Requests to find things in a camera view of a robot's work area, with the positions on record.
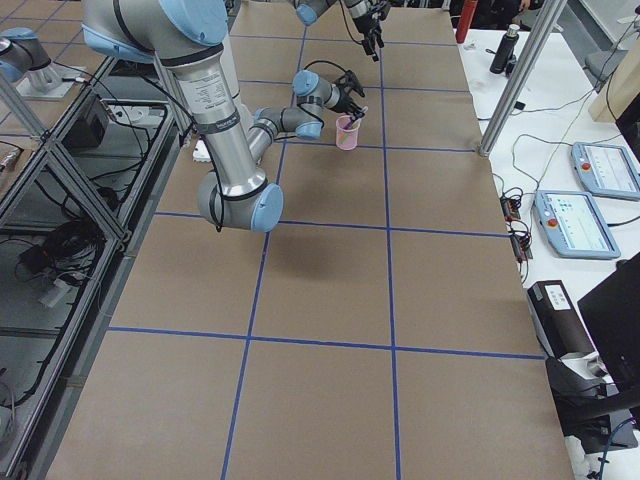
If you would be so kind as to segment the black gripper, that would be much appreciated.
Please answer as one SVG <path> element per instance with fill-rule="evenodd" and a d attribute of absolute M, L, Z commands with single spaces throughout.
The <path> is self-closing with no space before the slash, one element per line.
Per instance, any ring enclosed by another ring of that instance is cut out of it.
<path fill-rule="evenodd" d="M 358 105 L 345 91 L 339 91 L 339 98 L 335 104 L 335 112 L 351 116 L 352 120 L 359 120 L 366 115 L 366 107 L 358 109 Z"/>
<path fill-rule="evenodd" d="M 367 56 L 370 56 L 373 62 L 379 61 L 377 46 L 382 49 L 384 41 L 382 39 L 381 21 L 384 19 L 384 13 L 380 9 L 369 9 L 366 12 L 359 12 L 355 17 L 355 26 L 361 34 L 361 42 Z"/>

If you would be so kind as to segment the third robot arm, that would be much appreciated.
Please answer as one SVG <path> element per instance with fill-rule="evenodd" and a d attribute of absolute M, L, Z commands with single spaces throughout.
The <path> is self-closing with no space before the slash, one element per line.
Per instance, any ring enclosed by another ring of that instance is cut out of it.
<path fill-rule="evenodd" d="M 74 71 L 56 66 L 27 27 L 1 32 L 1 73 L 26 99 L 60 100 L 75 83 Z"/>

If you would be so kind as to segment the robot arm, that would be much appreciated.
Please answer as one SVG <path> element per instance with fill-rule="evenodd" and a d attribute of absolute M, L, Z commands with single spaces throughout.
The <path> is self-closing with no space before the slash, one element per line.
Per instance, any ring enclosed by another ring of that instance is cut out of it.
<path fill-rule="evenodd" d="M 365 114 L 350 96 L 363 92 L 352 72 L 329 82 L 303 69 L 293 80 L 295 106 L 259 109 L 244 128 L 222 65 L 228 25 L 221 1 L 87 1 L 82 28 L 93 50 L 158 61 L 174 75 L 214 167 L 200 184 L 198 207 L 217 228 L 269 232 L 278 224 L 283 192 L 258 165 L 278 135 L 319 138 L 326 109 L 354 120 Z"/>
<path fill-rule="evenodd" d="M 305 26 L 313 25 L 335 4 L 339 4 L 343 20 L 346 21 L 347 16 L 350 16 L 353 25 L 361 35 L 361 39 L 357 40 L 347 27 L 350 39 L 360 45 L 373 62 L 379 61 L 378 50 L 384 47 L 381 23 L 390 12 L 390 1 L 295 0 L 290 1 L 290 4 Z"/>

